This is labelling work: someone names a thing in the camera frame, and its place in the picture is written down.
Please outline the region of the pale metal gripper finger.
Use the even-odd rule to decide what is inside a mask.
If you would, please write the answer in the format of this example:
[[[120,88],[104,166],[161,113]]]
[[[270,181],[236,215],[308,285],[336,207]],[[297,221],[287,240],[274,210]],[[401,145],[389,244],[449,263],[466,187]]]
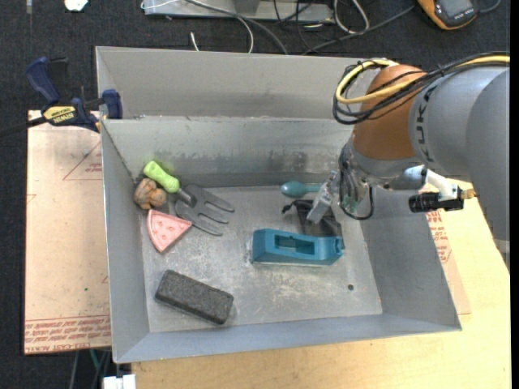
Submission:
[[[307,220],[317,224],[324,214],[331,208],[334,198],[337,196],[337,186],[332,183],[324,183],[317,192],[307,214]]]

